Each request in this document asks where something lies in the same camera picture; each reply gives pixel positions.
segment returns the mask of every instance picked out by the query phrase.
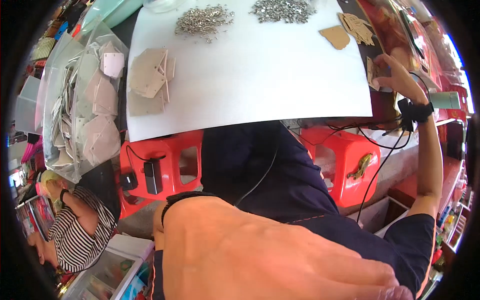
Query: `woman's hair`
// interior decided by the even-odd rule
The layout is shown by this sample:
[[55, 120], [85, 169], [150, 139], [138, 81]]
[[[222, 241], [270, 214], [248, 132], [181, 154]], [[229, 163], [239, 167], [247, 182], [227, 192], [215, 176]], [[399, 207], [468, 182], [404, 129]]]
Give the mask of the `woman's hair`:
[[48, 282], [51, 283], [53, 288], [56, 288], [57, 284], [59, 283], [56, 274], [57, 270], [47, 260], [45, 260], [43, 264], [40, 264], [40, 262], [38, 261], [38, 251], [36, 249], [36, 246], [30, 246], [30, 249], [32, 250], [32, 255], [36, 258], [37, 263], [43, 268], [45, 274], [47, 274]]

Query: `black power bank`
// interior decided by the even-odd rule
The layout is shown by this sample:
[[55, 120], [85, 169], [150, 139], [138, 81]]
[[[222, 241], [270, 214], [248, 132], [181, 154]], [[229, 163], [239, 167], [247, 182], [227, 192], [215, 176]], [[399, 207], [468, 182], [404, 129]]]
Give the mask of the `black power bank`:
[[163, 190], [162, 173], [160, 173], [160, 161], [157, 159], [145, 161], [144, 171], [147, 192], [149, 194], [157, 195]]

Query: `pink object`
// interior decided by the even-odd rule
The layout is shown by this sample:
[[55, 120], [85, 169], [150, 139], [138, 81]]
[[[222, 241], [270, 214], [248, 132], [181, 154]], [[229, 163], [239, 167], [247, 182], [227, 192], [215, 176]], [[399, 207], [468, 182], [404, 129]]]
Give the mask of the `pink object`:
[[[332, 132], [331, 129], [323, 128], [304, 129], [300, 135], [300, 141], [313, 157], [316, 157], [316, 146], [313, 145], [321, 144], [334, 151], [336, 156], [335, 173], [330, 177], [326, 173], [324, 174], [333, 183], [333, 187], [328, 190], [330, 196], [341, 207], [360, 204], [380, 165], [380, 148], [367, 141], [363, 136], [344, 131], [329, 136]], [[363, 177], [357, 180], [354, 180], [353, 177], [347, 178], [348, 174], [359, 169], [359, 161], [369, 153], [372, 154], [372, 157]], [[373, 196], [376, 185], [377, 178], [375, 177], [365, 201]]]
[[24, 164], [26, 163], [38, 149], [41, 149], [43, 147], [43, 139], [42, 136], [38, 139], [38, 141], [35, 144], [30, 144], [27, 143], [27, 147], [25, 148], [24, 156], [22, 156], [21, 163]]
[[[170, 138], [156, 138], [144, 141], [138, 141], [134, 143], [125, 142], [122, 145], [120, 151], [120, 170], [122, 174], [126, 174], [132, 171], [138, 180], [138, 187], [134, 190], [128, 191], [134, 197], [125, 197], [123, 190], [119, 185], [119, 173], [116, 174], [116, 180], [118, 184], [118, 195], [120, 198], [121, 214], [120, 218], [124, 218], [134, 214], [136, 211], [145, 207], [153, 201], [163, 200], [165, 201], [168, 196], [180, 193], [193, 191], [201, 185], [200, 178], [202, 177], [202, 161], [201, 161], [201, 149], [202, 149], [203, 131], [195, 130], [190, 132], [179, 133]], [[165, 155], [164, 159], [160, 160], [160, 171], [162, 173], [162, 186], [163, 190], [157, 194], [149, 194], [147, 192], [144, 174], [144, 161], [137, 158], [130, 149], [128, 150], [128, 156], [132, 162], [132, 167], [127, 156], [127, 146], [130, 146], [133, 151], [141, 158], [149, 159], [156, 158]], [[196, 147], [197, 151], [197, 178], [191, 182], [183, 184], [180, 180], [180, 154], [183, 149], [190, 147]], [[143, 197], [145, 200], [134, 204], [136, 197]]]

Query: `white table surface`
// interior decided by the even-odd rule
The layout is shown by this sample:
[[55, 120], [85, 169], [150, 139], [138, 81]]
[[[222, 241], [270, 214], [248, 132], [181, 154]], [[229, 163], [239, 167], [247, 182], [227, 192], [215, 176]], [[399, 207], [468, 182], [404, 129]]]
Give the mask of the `white table surface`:
[[341, 25], [336, 0], [314, 1], [318, 12], [306, 24], [260, 24], [248, 14], [254, 2], [220, 2], [235, 12], [234, 24], [222, 26], [212, 44], [200, 37], [176, 36], [174, 31], [177, 19], [190, 7], [219, 2], [187, 0], [178, 10], [160, 14], [140, 10], [128, 68], [145, 49], [163, 46], [177, 64], [168, 85], [170, 103], [162, 114], [130, 117], [127, 105], [132, 142], [256, 121], [372, 116], [355, 39], [350, 36], [347, 47], [337, 50], [318, 33]]

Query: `black wristband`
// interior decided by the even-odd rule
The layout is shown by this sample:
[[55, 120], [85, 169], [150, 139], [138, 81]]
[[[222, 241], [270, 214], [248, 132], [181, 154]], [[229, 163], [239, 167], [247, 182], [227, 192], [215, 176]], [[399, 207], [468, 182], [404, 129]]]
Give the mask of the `black wristband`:
[[167, 197], [167, 205], [165, 206], [162, 212], [162, 226], [163, 226], [163, 218], [165, 217], [165, 213], [173, 204], [186, 198], [193, 198], [193, 197], [200, 197], [200, 196], [216, 197], [215, 194], [212, 194], [209, 192], [181, 192], [180, 194]]
[[63, 204], [65, 204], [65, 202], [63, 201], [63, 194], [65, 194], [66, 192], [69, 192], [69, 191], [67, 189], [63, 189], [60, 192], [60, 202], [62, 202]]

